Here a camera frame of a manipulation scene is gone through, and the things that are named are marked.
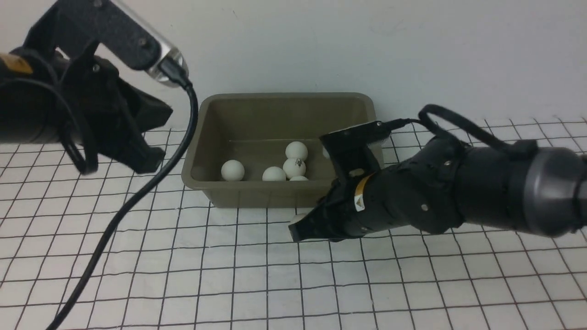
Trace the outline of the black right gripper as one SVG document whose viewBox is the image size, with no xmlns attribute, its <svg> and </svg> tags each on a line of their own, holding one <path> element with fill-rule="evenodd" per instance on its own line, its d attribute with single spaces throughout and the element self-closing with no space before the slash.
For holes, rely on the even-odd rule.
<svg viewBox="0 0 587 330">
<path fill-rule="evenodd" d="M 337 182 L 320 209 L 288 224 L 294 242 L 339 242 L 391 228 L 427 226 L 427 200 L 404 171 L 386 169 L 369 177 Z"/>
</svg>

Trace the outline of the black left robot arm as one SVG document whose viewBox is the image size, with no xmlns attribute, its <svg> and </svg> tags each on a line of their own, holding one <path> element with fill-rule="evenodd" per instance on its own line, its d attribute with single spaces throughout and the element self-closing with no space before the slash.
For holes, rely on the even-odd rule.
<svg viewBox="0 0 587 330">
<path fill-rule="evenodd" d="M 23 47 L 1 54 L 2 144 L 60 144 L 82 175 L 97 171 L 99 156 L 139 174 L 156 172 L 165 153 L 143 134 L 171 114 L 107 59 L 69 60 Z"/>
</svg>

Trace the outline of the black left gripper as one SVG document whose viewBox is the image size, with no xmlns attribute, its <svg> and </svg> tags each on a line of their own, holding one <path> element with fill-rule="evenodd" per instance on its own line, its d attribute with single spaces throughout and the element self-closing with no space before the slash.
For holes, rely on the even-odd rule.
<svg viewBox="0 0 587 330">
<path fill-rule="evenodd" d="M 143 133 L 164 126 L 172 108 L 119 76 L 109 60 L 95 56 L 79 64 L 56 51 L 51 60 L 69 104 L 87 122 L 98 152 L 139 175 L 154 173 L 164 160 Z"/>
</svg>

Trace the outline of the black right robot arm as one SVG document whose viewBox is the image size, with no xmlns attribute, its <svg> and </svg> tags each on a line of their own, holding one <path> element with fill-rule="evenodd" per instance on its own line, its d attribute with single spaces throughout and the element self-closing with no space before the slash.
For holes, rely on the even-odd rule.
<svg viewBox="0 0 587 330">
<path fill-rule="evenodd" d="M 585 157 L 534 140 L 514 146 L 528 154 L 435 137 L 403 162 L 334 184 L 292 220 L 292 240 L 341 242 L 405 226 L 438 235 L 464 223 L 556 238 L 585 227 Z"/>
</svg>

